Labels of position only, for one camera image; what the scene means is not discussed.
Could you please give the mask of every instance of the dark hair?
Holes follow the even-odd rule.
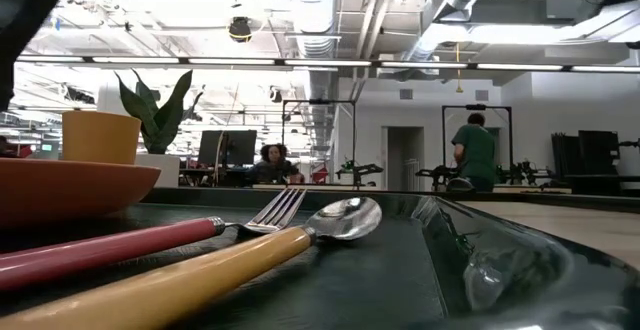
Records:
[[[480,113],[473,113],[469,115],[469,118],[467,119],[467,123],[484,126],[484,115]]]
[[[269,149],[272,147],[277,147],[278,151],[280,151],[280,160],[284,160],[285,156],[287,156],[287,147],[282,144],[269,144],[265,145],[260,149],[260,156],[262,160],[265,162],[269,162]]]

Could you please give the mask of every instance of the man in green shirt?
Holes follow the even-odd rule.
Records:
[[[471,114],[467,125],[458,130],[451,142],[455,146],[453,156],[460,177],[469,179],[478,192],[492,192],[496,174],[495,141],[484,128],[484,121],[482,114]]]

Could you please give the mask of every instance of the fork tines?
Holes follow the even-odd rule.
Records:
[[[250,223],[285,228],[298,211],[306,193],[306,189],[282,190]]]

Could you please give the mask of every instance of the fork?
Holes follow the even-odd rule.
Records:
[[[227,227],[258,234],[282,230],[291,223],[305,194],[306,190],[283,190],[246,224],[209,217],[0,254],[0,291],[205,240],[222,234]]]

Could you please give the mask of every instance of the orange bowl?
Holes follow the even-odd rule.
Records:
[[[0,228],[123,210],[158,176],[142,166],[0,158]]]

